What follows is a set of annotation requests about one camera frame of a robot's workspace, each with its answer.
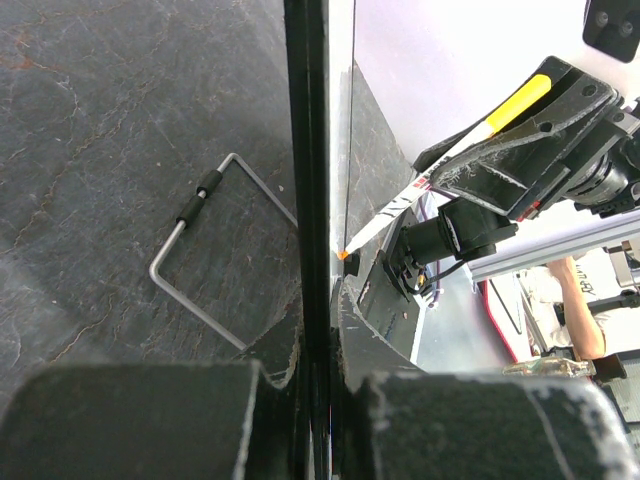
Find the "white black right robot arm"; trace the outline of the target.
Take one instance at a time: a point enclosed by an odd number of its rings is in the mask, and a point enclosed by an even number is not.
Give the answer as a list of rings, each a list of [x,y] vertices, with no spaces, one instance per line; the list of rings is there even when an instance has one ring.
[[[568,200],[609,218],[639,206],[639,109],[613,86],[546,58],[505,101],[423,151],[417,179],[449,195],[428,220],[401,223],[380,261],[404,297],[442,279],[430,264],[492,255],[532,220]]]

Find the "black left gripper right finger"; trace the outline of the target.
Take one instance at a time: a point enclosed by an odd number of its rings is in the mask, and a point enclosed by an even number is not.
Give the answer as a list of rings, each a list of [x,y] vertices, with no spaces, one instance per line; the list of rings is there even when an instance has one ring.
[[[607,396],[583,379],[433,375],[332,296],[335,473],[342,479],[635,479],[639,462]]]

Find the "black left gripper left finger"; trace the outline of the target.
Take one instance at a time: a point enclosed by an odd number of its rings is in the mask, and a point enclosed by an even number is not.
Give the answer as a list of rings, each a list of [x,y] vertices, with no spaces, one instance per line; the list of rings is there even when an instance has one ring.
[[[5,479],[298,479],[299,327],[236,361],[76,365],[27,381],[1,423]]]

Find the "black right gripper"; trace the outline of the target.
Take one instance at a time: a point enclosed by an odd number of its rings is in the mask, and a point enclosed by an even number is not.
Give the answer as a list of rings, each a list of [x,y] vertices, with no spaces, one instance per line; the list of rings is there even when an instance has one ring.
[[[609,83],[549,56],[489,114],[421,152],[413,168],[431,169],[436,188],[514,221],[561,200],[601,218],[626,213],[639,205],[639,115],[623,101]]]

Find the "white whiteboard black frame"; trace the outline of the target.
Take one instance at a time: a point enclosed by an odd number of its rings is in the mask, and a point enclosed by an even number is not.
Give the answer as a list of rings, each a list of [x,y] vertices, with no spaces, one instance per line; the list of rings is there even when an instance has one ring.
[[[331,305],[341,284],[330,277],[329,258],[330,149],[338,138],[329,132],[333,33],[328,14],[325,1],[285,5],[303,307],[294,392],[297,422],[305,428],[304,476],[314,472],[320,478],[337,475],[332,407],[338,376]]]

